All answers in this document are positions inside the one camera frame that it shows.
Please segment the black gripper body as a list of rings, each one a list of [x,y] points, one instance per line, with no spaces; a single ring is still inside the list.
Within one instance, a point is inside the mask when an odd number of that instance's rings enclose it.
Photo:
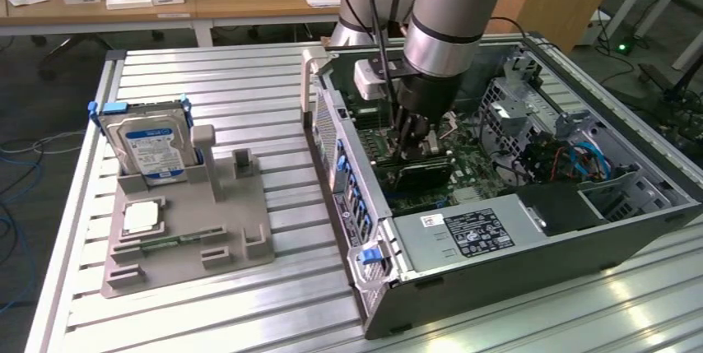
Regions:
[[[409,112],[425,118],[441,118],[458,96],[462,76],[434,77],[419,74],[401,79],[398,103]]]

